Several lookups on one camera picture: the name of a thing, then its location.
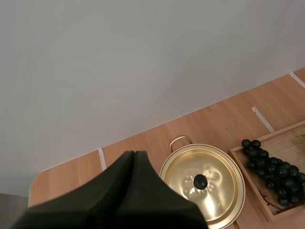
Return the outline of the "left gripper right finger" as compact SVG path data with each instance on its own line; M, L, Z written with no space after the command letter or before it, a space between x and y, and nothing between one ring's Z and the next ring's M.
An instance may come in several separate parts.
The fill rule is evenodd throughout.
M134 156L132 177L117 210L121 229L206 229L196 204L169 188L145 151Z

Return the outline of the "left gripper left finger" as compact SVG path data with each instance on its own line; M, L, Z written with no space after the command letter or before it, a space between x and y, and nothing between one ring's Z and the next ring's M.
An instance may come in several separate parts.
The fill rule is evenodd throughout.
M112 223L127 190L135 153L124 152L81 187L28 208L13 229L97 229Z

